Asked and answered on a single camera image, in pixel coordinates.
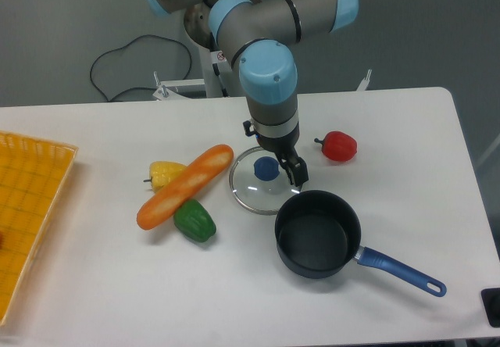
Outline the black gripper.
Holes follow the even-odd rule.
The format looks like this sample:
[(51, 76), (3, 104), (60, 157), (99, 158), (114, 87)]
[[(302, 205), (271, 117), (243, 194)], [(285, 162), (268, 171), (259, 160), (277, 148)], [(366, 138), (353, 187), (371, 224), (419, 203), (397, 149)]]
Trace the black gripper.
[(259, 146), (277, 157), (280, 166), (287, 174), (290, 185), (302, 186), (309, 180), (307, 165), (295, 151), (295, 144), (299, 138), (298, 125), (291, 132), (285, 135), (280, 134), (277, 138), (272, 138), (262, 131), (258, 131), (250, 120), (244, 121), (243, 127), (246, 136), (255, 136)]

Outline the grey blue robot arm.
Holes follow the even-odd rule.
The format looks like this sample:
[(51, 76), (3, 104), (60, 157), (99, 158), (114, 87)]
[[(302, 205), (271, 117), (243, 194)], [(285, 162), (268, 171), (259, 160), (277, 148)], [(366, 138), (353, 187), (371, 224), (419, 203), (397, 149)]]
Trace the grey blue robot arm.
[(295, 151), (298, 71), (289, 45), (351, 24), (359, 0), (148, 0), (157, 13), (208, 8), (209, 34), (237, 75), (251, 119), (245, 133), (272, 152), (291, 184), (308, 179)]

